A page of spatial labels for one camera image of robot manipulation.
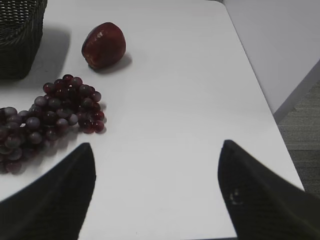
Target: apple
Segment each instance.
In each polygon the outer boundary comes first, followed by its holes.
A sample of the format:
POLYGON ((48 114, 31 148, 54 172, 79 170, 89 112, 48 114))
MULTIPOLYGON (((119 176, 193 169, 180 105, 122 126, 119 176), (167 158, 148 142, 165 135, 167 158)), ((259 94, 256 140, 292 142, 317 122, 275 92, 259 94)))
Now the apple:
POLYGON ((82 45, 82 55, 94 70, 117 63, 126 52, 123 32, 112 22, 95 27, 82 45))

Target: black woven basket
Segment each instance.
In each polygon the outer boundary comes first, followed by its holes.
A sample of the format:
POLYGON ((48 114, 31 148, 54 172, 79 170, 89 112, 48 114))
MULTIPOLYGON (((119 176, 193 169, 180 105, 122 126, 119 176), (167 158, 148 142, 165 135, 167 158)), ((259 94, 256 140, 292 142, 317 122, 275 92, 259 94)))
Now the black woven basket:
POLYGON ((23 79, 38 51, 48 0, 0 0, 0 79, 23 79))

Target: gray carpet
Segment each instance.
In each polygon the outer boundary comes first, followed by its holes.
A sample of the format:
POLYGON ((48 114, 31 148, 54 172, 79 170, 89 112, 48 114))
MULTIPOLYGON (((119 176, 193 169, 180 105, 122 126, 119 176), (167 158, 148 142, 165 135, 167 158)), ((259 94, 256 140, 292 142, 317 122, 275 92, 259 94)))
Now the gray carpet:
POLYGON ((320 83, 278 124, 306 192, 320 197, 320 83))

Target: bunch of grapes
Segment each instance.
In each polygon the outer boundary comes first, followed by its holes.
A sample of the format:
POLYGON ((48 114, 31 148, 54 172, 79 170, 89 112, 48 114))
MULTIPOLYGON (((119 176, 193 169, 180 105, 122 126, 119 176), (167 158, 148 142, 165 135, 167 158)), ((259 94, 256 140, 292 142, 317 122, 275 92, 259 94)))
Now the bunch of grapes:
POLYGON ((22 161, 33 158, 48 141, 56 141, 76 124, 86 134, 104 130, 100 92, 83 84, 80 77, 66 74, 43 86, 44 96, 19 113, 14 107, 0 108, 0 170, 17 173, 22 161))

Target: white wall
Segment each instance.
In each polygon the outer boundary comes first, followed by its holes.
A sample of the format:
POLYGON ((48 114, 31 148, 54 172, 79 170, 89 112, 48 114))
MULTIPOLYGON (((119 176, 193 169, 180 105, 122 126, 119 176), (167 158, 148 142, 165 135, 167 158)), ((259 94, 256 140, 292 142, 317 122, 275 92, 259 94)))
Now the white wall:
POLYGON ((279 121, 320 80, 320 0, 224 4, 279 121))

